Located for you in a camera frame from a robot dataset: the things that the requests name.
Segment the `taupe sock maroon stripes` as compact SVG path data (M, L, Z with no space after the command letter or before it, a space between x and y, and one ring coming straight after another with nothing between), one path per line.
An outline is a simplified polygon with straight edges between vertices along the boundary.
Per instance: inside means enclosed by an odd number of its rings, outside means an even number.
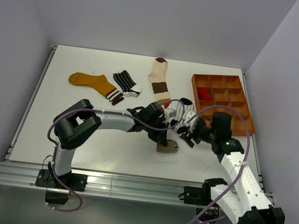
M167 140L167 146L157 144L156 152L163 154L173 154L178 151L178 143L172 139Z

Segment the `red christmas sock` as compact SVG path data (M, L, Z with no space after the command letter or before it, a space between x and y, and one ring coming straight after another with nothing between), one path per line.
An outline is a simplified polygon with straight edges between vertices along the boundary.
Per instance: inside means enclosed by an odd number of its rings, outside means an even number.
M201 101L212 101L213 98L209 93L209 89L206 87L198 87L197 88L197 92L198 92L198 98Z

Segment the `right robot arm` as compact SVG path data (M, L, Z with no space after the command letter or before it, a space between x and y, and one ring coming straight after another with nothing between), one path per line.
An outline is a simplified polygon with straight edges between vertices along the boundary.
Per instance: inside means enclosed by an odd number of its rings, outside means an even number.
M198 212L201 223L219 221L222 210L232 224L285 224L285 214L275 207L259 186L247 161L247 150L232 137L231 115L215 112L211 125L194 111L184 113L187 128L181 138L193 146L203 141L211 145L219 163L229 175L230 184L222 178L206 179L201 187L184 187L179 199L186 204L211 206L214 212Z

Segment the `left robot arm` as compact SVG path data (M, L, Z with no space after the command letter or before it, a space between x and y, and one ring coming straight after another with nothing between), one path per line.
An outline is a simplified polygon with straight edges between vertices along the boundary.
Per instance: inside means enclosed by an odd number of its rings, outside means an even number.
M164 113L156 102L147 107L106 111L96 109L87 99L80 100L56 116L48 130L48 139L55 144L49 181L55 188L68 184L76 149L97 130L145 131L150 140L167 148L169 123Z

